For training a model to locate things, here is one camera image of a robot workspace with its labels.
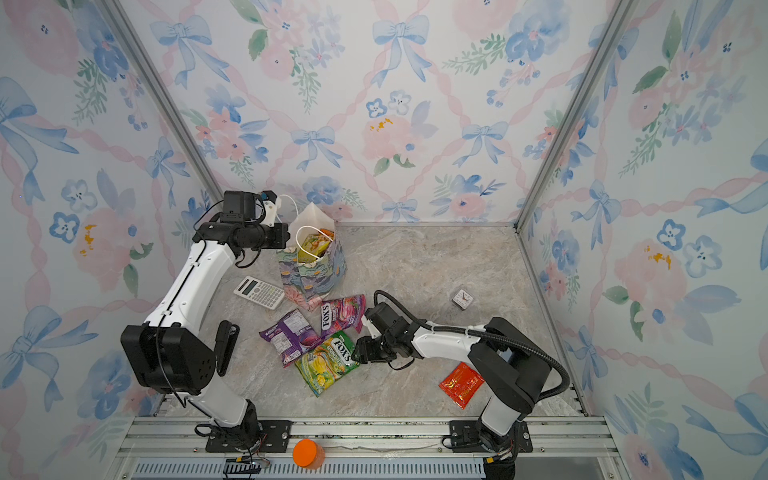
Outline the purple snack packet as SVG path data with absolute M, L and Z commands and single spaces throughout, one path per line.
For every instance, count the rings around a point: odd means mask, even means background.
M 288 312 L 259 335 L 275 348 L 284 368 L 322 343 L 321 336 L 298 309 Z

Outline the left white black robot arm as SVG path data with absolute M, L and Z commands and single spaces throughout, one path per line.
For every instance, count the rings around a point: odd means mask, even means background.
M 203 223 L 160 304 L 142 324 L 125 327 L 120 336 L 141 385 L 196 408 L 209 418 L 206 436 L 241 451 L 261 442 L 256 408 L 224 382 L 216 371 L 217 356 L 199 331 L 220 280 L 236 259 L 246 250 L 281 250 L 289 239 L 284 223 Z

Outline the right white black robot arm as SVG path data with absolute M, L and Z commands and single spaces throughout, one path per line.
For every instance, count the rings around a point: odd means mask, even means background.
M 402 317 L 371 325 L 378 335 L 358 339 L 352 353 L 360 364 L 441 358 L 464 363 L 479 374 L 492 395 L 476 422 L 477 443 L 489 452 L 513 449 L 524 418 L 539 400 L 556 393 L 545 384 L 557 362 L 502 318 L 467 328 Z

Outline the floral paper gift bag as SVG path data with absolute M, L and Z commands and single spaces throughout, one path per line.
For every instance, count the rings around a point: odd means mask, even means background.
M 331 230 L 335 238 L 325 255 L 312 263 L 299 263 L 297 256 L 304 239 L 319 229 Z M 346 273 L 346 259 L 335 221 L 316 204 L 308 203 L 288 225 L 290 240 L 277 251 L 285 297 L 300 308 L 313 311 L 340 283 Z

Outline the orange Fox's candy bag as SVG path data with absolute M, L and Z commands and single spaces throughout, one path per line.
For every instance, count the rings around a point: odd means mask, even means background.
M 323 238 L 325 241 L 328 241 L 328 242 L 332 242 L 335 238 L 335 233 L 327 229 L 319 229 L 318 235 L 320 238 Z

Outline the yellow chips bag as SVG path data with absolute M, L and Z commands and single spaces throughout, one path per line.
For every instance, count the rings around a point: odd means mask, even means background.
M 299 247 L 298 262 L 312 263 L 322 258 L 332 242 L 320 238 L 318 232 L 309 234 Z

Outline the magenta Fox's candy bag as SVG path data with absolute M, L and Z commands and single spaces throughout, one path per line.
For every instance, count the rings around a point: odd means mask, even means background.
M 363 294 L 323 301 L 321 304 L 321 337 L 323 339 L 343 330 L 362 331 L 362 318 L 366 309 Z

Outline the red sauce packet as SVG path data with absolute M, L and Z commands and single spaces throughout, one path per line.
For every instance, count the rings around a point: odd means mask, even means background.
M 462 410 L 484 385 L 481 375 L 461 362 L 440 384 L 439 388 Z

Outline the green Fox's candy bag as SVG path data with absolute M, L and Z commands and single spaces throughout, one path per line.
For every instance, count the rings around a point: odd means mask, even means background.
M 332 334 L 294 365 L 316 397 L 320 397 L 338 380 L 357 369 L 353 359 L 354 344 L 344 332 Z

